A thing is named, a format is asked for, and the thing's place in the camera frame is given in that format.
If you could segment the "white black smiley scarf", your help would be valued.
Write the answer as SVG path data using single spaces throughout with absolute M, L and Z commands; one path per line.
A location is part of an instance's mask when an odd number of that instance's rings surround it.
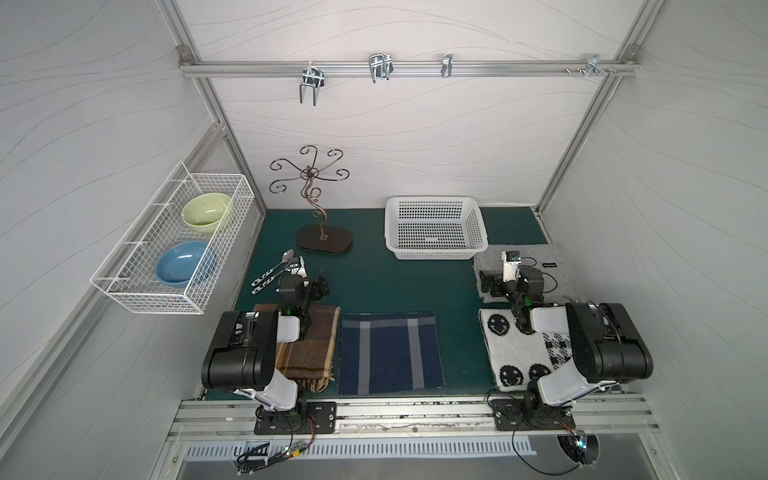
M 478 319 L 500 391 L 525 390 L 531 380 L 553 373 L 571 359 L 567 334 L 522 333 L 509 310 L 480 309 Z

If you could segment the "brown plaid scarf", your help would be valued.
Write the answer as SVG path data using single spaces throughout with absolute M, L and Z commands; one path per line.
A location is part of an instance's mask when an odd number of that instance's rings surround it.
M 297 395 L 322 393 L 333 380 L 332 364 L 341 309 L 312 304 L 311 325 L 306 335 L 295 342 L 276 345 L 275 366 L 296 386 Z

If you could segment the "navy blue plaid scarf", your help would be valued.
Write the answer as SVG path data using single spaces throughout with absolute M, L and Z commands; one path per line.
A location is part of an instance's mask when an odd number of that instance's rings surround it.
M 346 314 L 341 321 L 337 391 L 370 396 L 445 385 L 432 312 Z

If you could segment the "white plastic basket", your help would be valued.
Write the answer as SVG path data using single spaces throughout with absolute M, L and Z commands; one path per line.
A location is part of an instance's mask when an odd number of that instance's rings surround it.
M 470 197 L 392 197 L 384 235 L 399 260 L 469 260 L 488 248 L 481 209 Z

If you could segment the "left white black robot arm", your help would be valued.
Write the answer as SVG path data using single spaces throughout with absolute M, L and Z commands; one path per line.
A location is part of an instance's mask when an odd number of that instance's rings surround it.
M 332 377 L 340 309 L 321 302 L 329 293 L 324 274 L 290 274 L 277 303 L 224 312 L 201 367 L 203 387 L 268 412 L 305 414 L 304 393 L 322 392 Z

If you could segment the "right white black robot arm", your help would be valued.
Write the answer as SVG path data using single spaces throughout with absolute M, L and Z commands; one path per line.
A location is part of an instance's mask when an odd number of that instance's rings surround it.
M 509 310 L 478 317 L 501 391 L 524 388 L 519 409 L 553 415 L 596 391 L 649 378 L 652 356 L 620 303 L 557 303 L 544 298 L 544 272 L 509 262 L 500 275 L 479 272 L 481 292 Z

